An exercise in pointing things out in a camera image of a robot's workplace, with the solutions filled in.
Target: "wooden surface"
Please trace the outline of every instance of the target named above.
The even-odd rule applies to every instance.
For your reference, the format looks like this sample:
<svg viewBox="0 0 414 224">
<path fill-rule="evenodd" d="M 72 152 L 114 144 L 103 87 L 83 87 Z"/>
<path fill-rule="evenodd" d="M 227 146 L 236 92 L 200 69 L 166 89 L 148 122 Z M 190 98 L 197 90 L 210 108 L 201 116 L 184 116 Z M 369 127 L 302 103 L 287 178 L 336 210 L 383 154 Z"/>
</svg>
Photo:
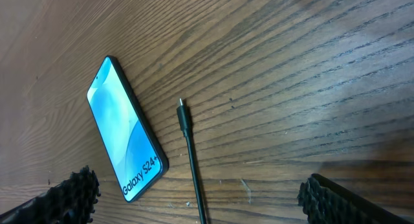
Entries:
<svg viewBox="0 0 414 224">
<path fill-rule="evenodd" d="M 199 222 L 181 96 L 211 223 L 306 223 L 311 173 L 414 216 L 413 13 L 414 0 L 0 0 L 0 212 L 88 164 L 94 222 Z M 86 100 L 106 54 L 171 166 L 131 204 Z"/>
</svg>

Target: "black cable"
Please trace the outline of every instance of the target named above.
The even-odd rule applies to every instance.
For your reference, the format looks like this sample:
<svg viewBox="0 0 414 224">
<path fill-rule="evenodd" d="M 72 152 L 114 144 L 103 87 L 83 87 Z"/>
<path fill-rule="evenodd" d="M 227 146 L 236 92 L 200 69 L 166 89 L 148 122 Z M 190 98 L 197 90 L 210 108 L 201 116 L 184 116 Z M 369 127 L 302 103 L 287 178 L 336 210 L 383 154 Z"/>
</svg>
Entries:
<svg viewBox="0 0 414 224">
<path fill-rule="evenodd" d="M 199 207 L 201 224 L 207 224 L 206 214 L 204 212 L 204 203 L 202 201 L 201 188 L 199 183 L 199 173 L 197 170 L 197 156 L 195 154 L 194 142 L 193 142 L 193 130 L 191 126 L 191 118 L 188 112 L 187 106 L 180 98 L 178 101 L 177 115 L 179 117 L 181 131 L 187 141 L 188 157 L 190 158 L 191 173 L 193 174 L 193 182 L 195 189 L 195 196 L 197 198 L 197 205 Z"/>
</svg>

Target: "textured black edge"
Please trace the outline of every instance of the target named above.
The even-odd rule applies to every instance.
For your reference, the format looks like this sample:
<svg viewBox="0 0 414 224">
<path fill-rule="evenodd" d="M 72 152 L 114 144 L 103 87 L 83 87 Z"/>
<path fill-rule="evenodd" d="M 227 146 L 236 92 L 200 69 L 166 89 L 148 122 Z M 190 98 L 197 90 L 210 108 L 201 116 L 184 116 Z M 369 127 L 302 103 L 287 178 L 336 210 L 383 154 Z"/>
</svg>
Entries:
<svg viewBox="0 0 414 224">
<path fill-rule="evenodd" d="M 167 170 L 168 170 L 168 168 L 169 168 L 169 164 L 168 164 L 168 160 L 167 160 L 167 157 L 166 157 L 166 154 L 164 153 L 164 150 L 162 149 L 162 147 L 161 147 L 161 145 L 160 145 L 160 142 L 158 141 L 158 139 L 156 138 L 156 136 L 155 136 L 155 134 L 154 134 L 154 132 L 153 132 L 153 130 L 152 130 L 152 128 L 151 128 L 151 126 L 149 125 L 149 122 L 148 122 L 148 120 L 147 120 L 147 118 L 145 117 L 145 114 L 144 114 L 144 112 L 143 112 L 143 110 L 141 109 L 141 107 L 140 107 L 140 104 L 139 104 L 139 102 L 138 102 L 138 98 L 136 97 L 136 95 L 134 94 L 134 90 L 132 89 L 132 87 L 131 87 L 131 84 L 128 82 L 128 79 L 127 79 L 127 77 L 126 77 L 126 75 L 125 75 L 125 73 L 124 73 L 124 71 L 122 70 L 122 67 L 121 67 L 121 65 L 120 65 L 120 63 L 119 63 L 119 61 L 118 61 L 118 59 L 116 59 L 116 57 L 114 57 L 114 56 L 111 56 L 111 55 L 107 55 L 103 60 L 102 60 L 102 63 L 101 63 L 101 66 L 102 66 L 102 64 L 104 63 L 104 61 L 105 61 L 105 59 L 106 58 L 109 58 L 110 59 L 110 61 L 111 61 L 111 63 L 113 64 L 113 66 L 114 66 L 114 69 L 115 69 L 115 72 L 116 72 L 116 74 L 118 75 L 118 77 L 119 77 L 119 79 L 120 79 L 120 81 L 121 81 L 121 84 L 122 84 L 122 86 L 124 87 L 124 89 L 125 89 L 125 91 L 126 91 L 126 93 L 127 93 L 127 96 L 128 96 L 128 99 L 129 99 L 129 101 L 131 102 L 131 104 L 132 104 L 132 106 L 133 106 L 133 108 L 134 108 L 134 110 L 135 110 L 135 112 L 136 112 L 136 115 L 138 116 L 138 120 L 140 121 L 140 123 L 143 125 L 143 127 L 144 127 L 144 131 L 146 132 L 146 134 L 147 134 L 147 137 L 148 137 L 148 139 L 149 139 L 149 142 L 151 143 L 151 145 L 152 145 L 152 147 L 153 147 L 153 149 L 154 149 L 154 151 L 155 151 L 155 153 L 156 153 L 156 155 L 157 155 L 157 157 L 159 158 L 159 160 L 160 160 L 160 163 L 161 163 L 161 165 L 160 165 L 160 167 L 161 167 L 161 169 L 160 169 L 160 171 L 158 172 L 158 174 L 156 175 L 156 176 L 154 176 L 149 182 L 148 182 L 148 184 L 146 185 L 146 186 L 144 186 L 142 189 L 141 189 L 141 191 L 139 191 L 139 193 L 137 193 L 135 196 L 134 196 L 134 198 L 132 198 L 130 201 L 128 201 L 126 198 L 125 198 L 125 196 L 124 196 L 124 192 L 122 191 L 122 186 L 121 186 L 121 184 L 119 183 L 119 181 L 118 181 L 118 185 L 119 185 L 119 187 L 120 187 L 120 189 L 121 189 L 121 193 L 122 193 L 122 196 L 124 197 L 124 199 L 125 199 L 125 201 L 126 202 L 128 202 L 128 203 L 131 203 L 131 202 L 133 202 L 133 201 L 135 201 L 135 200 L 137 200 L 140 196 L 142 196 L 142 194 L 144 194 L 144 192 L 150 187 L 150 186 L 152 186 L 156 181 L 158 181 L 166 172 L 167 172 Z M 115 172 L 115 169 L 114 169 L 114 167 L 113 167 L 113 165 L 112 165 L 112 162 L 111 162 L 111 166 L 112 166 L 112 169 L 113 169 L 113 171 L 114 171 L 114 173 L 116 174 L 116 172 Z"/>
<path fill-rule="evenodd" d="M 1 215 L 0 223 L 90 223 L 100 196 L 99 182 L 89 167 L 70 179 Z"/>
<path fill-rule="evenodd" d="M 312 174 L 301 184 L 298 205 L 311 224 L 410 223 L 319 174 Z"/>
<path fill-rule="evenodd" d="M 312 174 L 312 177 L 315 178 L 321 186 L 331 189 L 334 193 L 346 199 L 348 202 L 351 202 L 356 208 L 363 210 L 368 216 L 377 220 L 379 223 L 403 223 L 403 224 L 412 224 L 411 222 L 402 219 L 385 209 L 375 205 L 366 199 L 354 194 L 348 189 L 336 184 L 335 182 L 325 178 L 320 174 Z"/>
</svg>

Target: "phone wallpaper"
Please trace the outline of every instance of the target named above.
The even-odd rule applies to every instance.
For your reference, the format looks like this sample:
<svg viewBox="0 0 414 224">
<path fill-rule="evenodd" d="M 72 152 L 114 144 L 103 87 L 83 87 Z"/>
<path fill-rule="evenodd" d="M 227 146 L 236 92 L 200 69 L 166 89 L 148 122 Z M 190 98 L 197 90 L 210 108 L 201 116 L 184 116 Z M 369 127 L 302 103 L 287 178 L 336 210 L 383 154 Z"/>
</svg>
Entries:
<svg viewBox="0 0 414 224">
<path fill-rule="evenodd" d="M 103 61 L 87 99 L 122 193 L 130 201 L 161 166 L 109 58 Z"/>
</svg>

